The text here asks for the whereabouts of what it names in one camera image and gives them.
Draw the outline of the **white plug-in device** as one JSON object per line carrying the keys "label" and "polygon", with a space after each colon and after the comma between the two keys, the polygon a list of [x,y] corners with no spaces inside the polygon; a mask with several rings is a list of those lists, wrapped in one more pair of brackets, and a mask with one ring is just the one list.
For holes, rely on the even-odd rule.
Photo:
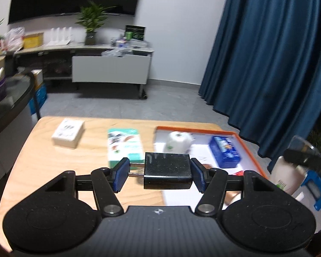
{"label": "white plug-in device", "polygon": [[189,151],[193,141],[194,138],[190,133],[173,131],[167,136],[164,152],[185,154]]}

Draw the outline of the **blue card box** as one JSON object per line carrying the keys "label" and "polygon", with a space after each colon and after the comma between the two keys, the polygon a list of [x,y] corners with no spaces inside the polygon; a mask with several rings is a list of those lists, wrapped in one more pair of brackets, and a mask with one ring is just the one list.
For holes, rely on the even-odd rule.
{"label": "blue card box", "polygon": [[230,138],[226,136],[212,136],[209,148],[218,166],[224,169],[236,168],[241,161]]}

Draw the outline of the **orange shallow tray box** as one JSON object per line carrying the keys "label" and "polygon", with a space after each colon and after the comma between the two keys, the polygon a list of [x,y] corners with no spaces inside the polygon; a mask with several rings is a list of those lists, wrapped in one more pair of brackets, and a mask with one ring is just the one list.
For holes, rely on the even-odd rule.
{"label": "orange shallow tray box", "polygon": [[[240,175],[244,170],[254,170],[264,178],[268,178],[266,172],[264,172],[260,164],[256,161],[244,141],[235,132],[158,126],[153,135],[154,152],[164,152],[168,135],[174,131],[190,133],[194,140],[188,154],[190,157],[199,160],[201,164],[211,168],[217,168],[218,162],[214,159],[209,148],[209,141],[212,136],[226,136],[230,138],[232,144],[240,154],[241,161],[235,168],[226,168],[225,171],[230,175]],[[192,184],[189,189],[164,190],[162,195],[165,205],[190,206],[192,210],[195,209],[195,206],[203,196],[194,184]]]}

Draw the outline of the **clear liquid refill bottle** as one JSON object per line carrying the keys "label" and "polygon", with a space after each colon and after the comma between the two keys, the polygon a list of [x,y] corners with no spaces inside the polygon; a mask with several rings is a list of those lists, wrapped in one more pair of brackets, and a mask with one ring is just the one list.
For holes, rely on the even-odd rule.
{"label": "clear liquid refill bottle", "polygon": [[294,135],[294,137],[291,139],[288,149],[312,155],[320,154],[319,150],[316,147],[314,147],[310,142],[298,135]]}

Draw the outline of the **black power adapter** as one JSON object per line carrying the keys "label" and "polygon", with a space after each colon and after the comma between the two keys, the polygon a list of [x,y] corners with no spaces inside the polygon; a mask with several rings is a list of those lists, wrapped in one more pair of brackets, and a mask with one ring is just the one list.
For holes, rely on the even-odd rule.
{"label": "black power adapter", "polygon": [[180,190],[192,185],[191,160],[188,154],[146,152],[144,164],[130,164],[144,169],[129,172],[129,177],[142,178],[144,189]]}

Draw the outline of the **blue curtain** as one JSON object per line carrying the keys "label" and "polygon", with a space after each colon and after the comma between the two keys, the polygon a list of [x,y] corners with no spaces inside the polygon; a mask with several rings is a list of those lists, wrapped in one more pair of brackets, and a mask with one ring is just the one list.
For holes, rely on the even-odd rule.
{"label": "blue curtain", "polygon": [[226,0],[199,95],[272,170],[321,113],[321,0]]}

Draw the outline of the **white wifi router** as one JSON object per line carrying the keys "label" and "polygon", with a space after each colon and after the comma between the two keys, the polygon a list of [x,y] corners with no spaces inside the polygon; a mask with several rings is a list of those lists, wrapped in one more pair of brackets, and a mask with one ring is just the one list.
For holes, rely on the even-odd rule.
{"label": "white wifi router", "polygon": [[46,46],[65,46],[72,41],[72,27],[57,27],[50,31],[50,41]]}

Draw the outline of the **plastic bag on cabinet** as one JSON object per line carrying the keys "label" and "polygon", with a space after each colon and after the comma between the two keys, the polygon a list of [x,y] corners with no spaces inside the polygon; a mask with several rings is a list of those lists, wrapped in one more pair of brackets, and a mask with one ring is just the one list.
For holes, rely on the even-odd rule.
{"label": "plastic bag on cabinet", "polygon": [[25,28],[13,28],[4,35],[1,42],[3,50],[9,52],[17,52],[23,48],[24,45]]}

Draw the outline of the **blue plastic bag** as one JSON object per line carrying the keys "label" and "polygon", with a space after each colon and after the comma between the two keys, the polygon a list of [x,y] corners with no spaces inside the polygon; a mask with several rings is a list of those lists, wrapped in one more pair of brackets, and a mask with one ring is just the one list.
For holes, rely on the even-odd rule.
{"label": "blue plastic bag", "polygon": [[[35,92],[36,95],[36,101],[37,101],[37,105],[39,110],[43,107],[43,105],[45,104],[46,100],[47,100],[47,87],[45,84],[42,84],[39,89]],[[30,108],[30,112],[32,115],[36,114],[36,109],[35,109],[35,104],[34,104],[34,98],[32,98],[29,101],[29,108]]]}

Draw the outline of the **white tv cabinet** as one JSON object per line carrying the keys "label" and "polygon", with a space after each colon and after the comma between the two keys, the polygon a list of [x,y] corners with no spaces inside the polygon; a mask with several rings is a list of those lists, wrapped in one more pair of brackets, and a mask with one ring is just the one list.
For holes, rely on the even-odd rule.
{"label": "white tv cabinet", "polygon": [[42,45],[10,55],[12,72],[41,70],[43,79],[80,83],[130,84],[146,99],[146,84],[154,50],[111,45]]}

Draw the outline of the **potted green plant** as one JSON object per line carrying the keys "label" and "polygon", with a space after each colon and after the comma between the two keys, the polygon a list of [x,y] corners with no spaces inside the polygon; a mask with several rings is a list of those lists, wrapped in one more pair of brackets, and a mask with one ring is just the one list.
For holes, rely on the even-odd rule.
{"label": "potted green plant", "polygon": [[102,6],[94,1],[88,0],[87,6],[81,6],[77,16],[76,24],[82,26],[86,31],[85,45],[95,45],[97,43],[96,33],[107,20],[107,10],[114,6]]}

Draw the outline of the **black glass side table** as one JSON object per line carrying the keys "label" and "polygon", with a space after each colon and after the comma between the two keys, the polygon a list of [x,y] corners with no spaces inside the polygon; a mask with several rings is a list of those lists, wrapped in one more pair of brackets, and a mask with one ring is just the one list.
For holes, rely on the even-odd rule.
{"label": "black glass side table", "polygon": [[6,96],[0,101],[0,133],[28,106],[32,99],[37,119],[41,118],[35,91],[35,76],[31,71],[5,79]]}

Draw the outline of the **green bandage box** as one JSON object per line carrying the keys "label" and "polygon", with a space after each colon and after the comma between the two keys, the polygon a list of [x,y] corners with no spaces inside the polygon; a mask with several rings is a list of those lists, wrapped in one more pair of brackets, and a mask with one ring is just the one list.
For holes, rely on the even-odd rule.
{"label": "green bandage box", "polygon": [[113,168],[124,157],[128,158],[131,163],[144,163],[145,152],[137,129],[110,128],[107,148],[110,168]]}

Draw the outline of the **black green display box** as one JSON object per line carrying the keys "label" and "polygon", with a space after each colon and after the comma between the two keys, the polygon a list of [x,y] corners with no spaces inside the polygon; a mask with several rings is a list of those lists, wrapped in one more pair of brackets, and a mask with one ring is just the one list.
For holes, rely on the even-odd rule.
{"label": "black green display box", "polygon": [[144,26],[126,25],[125,26],[125,37],[128,41],[131,39],[143,41],[145,31],[146,31],[146,28]]}

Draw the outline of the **white product box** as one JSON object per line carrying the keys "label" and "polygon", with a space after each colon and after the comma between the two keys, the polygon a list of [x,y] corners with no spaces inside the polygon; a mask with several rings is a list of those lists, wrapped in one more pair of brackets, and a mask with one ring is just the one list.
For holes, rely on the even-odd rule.
{"label": "white product box", "polygon": [[54,131],[51,140],[56,146],[75,149],[84,130],[85,122],[83,120],[65,118]]}

